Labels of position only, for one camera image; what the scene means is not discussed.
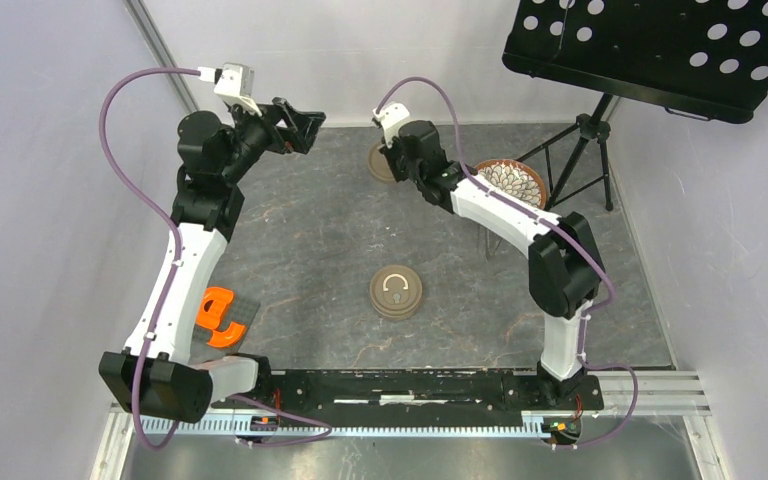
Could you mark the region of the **brown lid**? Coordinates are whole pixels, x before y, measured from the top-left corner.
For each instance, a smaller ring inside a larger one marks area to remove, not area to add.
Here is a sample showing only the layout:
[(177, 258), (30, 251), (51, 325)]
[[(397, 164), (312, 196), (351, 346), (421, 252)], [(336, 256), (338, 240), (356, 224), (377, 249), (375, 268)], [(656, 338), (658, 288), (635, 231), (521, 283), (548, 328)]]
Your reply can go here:
[(378, 270), (369, 284), (370, 300), (383, 297), (390, 304), (422, 299), (423, 283), (418, 274), (404, 265), (388, 265)]
[(397, 180), (393, 175), (384, 151), (384, 144), (375, 144), (370, 148), (367, 156), (368, 170), (373, 178), (382, 183), (396, 183)]

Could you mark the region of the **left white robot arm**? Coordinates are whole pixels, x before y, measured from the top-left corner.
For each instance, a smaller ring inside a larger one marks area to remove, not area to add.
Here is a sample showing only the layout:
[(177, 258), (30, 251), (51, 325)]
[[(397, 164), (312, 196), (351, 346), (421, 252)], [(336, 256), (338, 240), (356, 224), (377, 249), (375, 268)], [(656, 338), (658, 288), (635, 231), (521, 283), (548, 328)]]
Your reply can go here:
[(211, 404), (231, 395), (255, 408), (273, 397), (274, 381), (263, 357), (231, 354), (191, 361), (192, 334), (208, 282), (242, 210), (239, 181), (266, 152), (308, 153), (326, 120), (325, 113), (299, 111), (280, 97), (259, 109), (252, 114), (240, 105), (230, 107), (230, 125), (201, 110), (177, 126), (182, 164), (163, 265), (125, 346), (103, 353), (98, 367), (129, 413), (197, 423)]

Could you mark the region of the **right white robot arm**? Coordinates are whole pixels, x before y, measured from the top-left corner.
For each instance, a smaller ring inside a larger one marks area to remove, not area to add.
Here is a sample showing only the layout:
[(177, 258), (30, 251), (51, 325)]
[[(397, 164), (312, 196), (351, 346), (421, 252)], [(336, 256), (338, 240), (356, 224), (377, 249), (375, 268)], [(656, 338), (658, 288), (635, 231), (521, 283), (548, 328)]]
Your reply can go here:
[(551, 408), (566, 406), (585, 375), (582, 321), (605, 277), (587, 220), (578, 213), (558, 216), (532, 207), (471, 167), (449, 160), (430, 121), (376, 124), (396, 181), (412, 182), (429, 204), (485, 227), (526, 257), (528, 291), (544, 314), (538, 396)]

